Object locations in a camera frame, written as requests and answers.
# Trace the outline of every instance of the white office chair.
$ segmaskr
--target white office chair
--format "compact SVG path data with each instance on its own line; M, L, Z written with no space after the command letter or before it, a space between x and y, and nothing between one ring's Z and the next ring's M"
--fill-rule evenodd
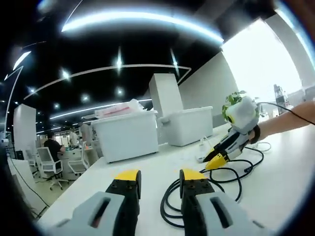
M36 160L35 157L32 155L30 150L25 150L26 155L28 156L28 162L30 166L36 166Z
M69 183L68 180L62 179L62 178L57 178L57 175L61 174L63 171L63 164L62 162L59 161L54 161L53 157L51 156L51 153L48 149L48 147L39 147L37 149L39 159L41 161L40 167L43 172L53 172L54 176L52 176L52 183L49 186L50 190L53 190L53 185L58 184L60 186L60 189L63 190L63 187L60 182L67 182Z
M25 150L25 152L28 158L27 161L29 162L29 165L36 168L36 171L32 172L33 176L35 176L38 173L38 167L37 167L35 155L32 154L30 150Z
M80 160L68 161L68 166L76 175L83 174L90 167L88 160L85 159L85 153L84 153L85 147L86 147L86 142L83 142Z

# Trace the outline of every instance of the ceiling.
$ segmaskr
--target ceiling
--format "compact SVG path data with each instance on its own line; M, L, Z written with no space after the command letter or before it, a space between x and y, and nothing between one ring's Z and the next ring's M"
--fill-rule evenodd
M6 48L1 49L4 63L1 65L0 76L5 78L6 74L12 73L13 64L21 54L27 51L31 53L20 64L23 69L12 96L8 127L13 121L17 106L15 101L37 109L37 131L57 126L66 129L93 111L53 120L49 118L55 114L125 102L133 98L150 98L148 84L154 73L174 73L179 81L187 72L187 69L177 71L163 67L102 70L62 80L25 99L31 89L38 89L62 78L63 70L75 74L112 66L116 64L119 52L123 65L173 65L172 51L179 66L191 68L186 79L220 51L218 43L196 32L150 20L117 21L61 32L75 7L77 8L68 22L109 9L153 12L202 25L220 34L226 41L257 17L264 18L273 14L270 5L264 2L266 1L42 0L40 4L32 4L32 1L29 5L17 4L15 12L25 20L22 25L16 24L16 31L12 30L9 34ZM88 95L89 100L82 101L83 95ZM152 107L150 102L143 105Z

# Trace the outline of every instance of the bright window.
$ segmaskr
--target bright window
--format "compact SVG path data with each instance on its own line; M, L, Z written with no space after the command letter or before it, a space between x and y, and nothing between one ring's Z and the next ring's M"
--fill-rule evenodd
M252 98L274 101L274 84L287 94L302 88L284 45L262 20L257 20L222 46L239 90Z

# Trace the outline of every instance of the white plastic container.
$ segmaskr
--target white plastic container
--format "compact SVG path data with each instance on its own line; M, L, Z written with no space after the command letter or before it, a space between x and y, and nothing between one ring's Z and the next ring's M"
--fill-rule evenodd
M212 107L183 110L160 118L169 145L184 146L213 134Z
M155 111L103 118L92 126L108 163L158 151Z

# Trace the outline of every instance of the white pillar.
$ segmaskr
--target white pillar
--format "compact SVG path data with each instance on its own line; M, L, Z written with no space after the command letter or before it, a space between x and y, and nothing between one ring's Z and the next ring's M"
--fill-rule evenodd
M176 111L182 111L183 103L174 74L154 74L149 82L153 108L158 112L157 118ZM158 144L166 143L162 124L157 120Z
M16 151L23 151L24 159L27 160L26 150L35 153L36 147L36 109L21 104L14 110L13 134Z

